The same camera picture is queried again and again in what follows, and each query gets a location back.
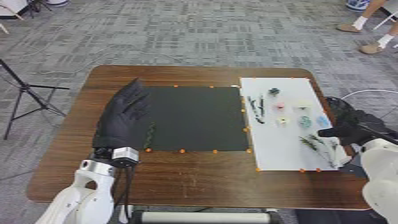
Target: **gray carpet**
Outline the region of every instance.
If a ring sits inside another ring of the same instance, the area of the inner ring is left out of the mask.
[[[357,52],[391,24],[371,31],[378,13],[362,34],[337,32],[336,24],[355,17],[341,0],[75,0],[34,19],[27,14],[23,22],[2,21],[11,35],[0,33],[0,57],[28,82],[71,87],[53,98],[66,112],[101,64],[298,67],[313,72],[325,95],[341,97],[362,89],[398,89],[398,50],[375,56]],[[0,132],[16,94],[0,80]],[[396,99],[366,93],[348,101],[382,116]],[[34,107],[25,99],[21,111]],[[396,117],[398,110],[384,117],[393,128]],[[34,223],[46,209],[25,189],[60,123],[48,112],[34,114],[0,141],[0,223]],[[291,211],[282,212],[295,223]]]

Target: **shoe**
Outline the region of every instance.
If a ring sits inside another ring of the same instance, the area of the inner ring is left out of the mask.
[[[359,33],[361,30],[350,24],[339,24],[336,29],[343,32]]]
[[[380,44],[375,42],[373,44],[369,45],[364,45],[361,48],[359,48],[359,51],[364,53],[364,54],[377,54],[380,53],[384,50],[384,48],[380,47]]]

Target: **chair leg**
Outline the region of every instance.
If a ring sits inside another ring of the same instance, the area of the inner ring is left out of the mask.
[[[25,20],[25,19],[21,18],[21,16],[18,15],[18,13],[14,12],[14,10],[12,10],[5,5],[0,5],[0,7],[3,7],[3,8],[9,10],[9,12],[12,13],[12,15],[16,16],[16,18],[18,18],[19,20]]]
[[[3,30],[3,33],[7,33],[9,34],[9,30],[5,29],[5,26],[3,26],[3,24],[0,23],[0,29]]]
[[[378,29],[378,27],[382,26],[382,24],[393,19],[394,15],[398,14],[398,11],[389,15],[389,17],[385,18],[385,20],[378,23],[378,25],[375,26],[373,30]]]

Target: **cable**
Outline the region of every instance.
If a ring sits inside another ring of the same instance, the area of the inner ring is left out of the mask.
[[[343,98],[341,98],[341,100],[345,99],[345,98],[348,98],[352,95],[355,95],[357,93],[364,93],[364,92],[385,92],[385,93],[396,93],[398,94],[398,91],[393,91],[393,90],[378,90],[378,89],[366,89],[366,90],[359,90],[359,91],[355,91],[353,93],[350,93],[346,96],[343,96]]]
[[[114,187],[112,187],[112,196],[114,197],[115,197],[115,190],[117,190],[117,185],[119,185],[119,180],[121,180],[121,173],[122,173],[122,170],[117,169],[115,184],[114,184]]]
[[[9,177],[3,177],[3,178],[0,178],[0,181],[9,180],[9,179],[19,177],[21,175],[25,175],[25,174],[28,174],[28,173],[32,173],[32,172],[34,172],[34,170],[28,170],[27,172],[23,172],[23,173],[19,173],[19,174],[16,174],[16,175],[12,175],[12,176],[9,176]]]
[[[206,208],[195,210],[194,212],[202,212],[202,211],[206,211],[208,209],[211,209],[211,207],[206,207]]]
[[[128,196],[130,196],[131,181],[133,181],[133,167],[131,167],[131,169],[128,169],[128,175],[126,175],[126,195],[124,195],[124,215],[126,215],[126,220],[131,219],[130,214],[128,214]]]
[[[380,119],[393,113],[393,111],[396,110],[398,105],[394,106],[393,110],[382,115]]]

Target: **white sheet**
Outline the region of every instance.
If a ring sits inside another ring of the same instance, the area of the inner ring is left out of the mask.
[[[275,97],[268,94],[272,88],[281,90]],[[265,99],[265,124],[256,121],[247,100],[247,96],[250,96],[256,99],[258,106],[261,94]],[[242,96],[245,98],[258,168],[261,170],[316,170],[316,168],[336,170],[341,166],[339,161],[346,157],[343,147],[337,147],[336,153],[330,147],[332,141],[339,143],[337,138],[323,139],[327,146],[316,143],[320,153],[300,142],[300,136],[307,137],[309,134],[316,134],[320,129],[330,128],[330,122],[321,127],[316,121],[325,113],[309,80],[304,78],[242,78]],[[282,110],[275,108],[277,103],[284,103]],[[302,104],[311,105],[305,110],[298,108]],[[307,116],[313,121],[307,129],[298,125],[302,116]],[[277,122],[281,117],[289,120],[286,125]]]

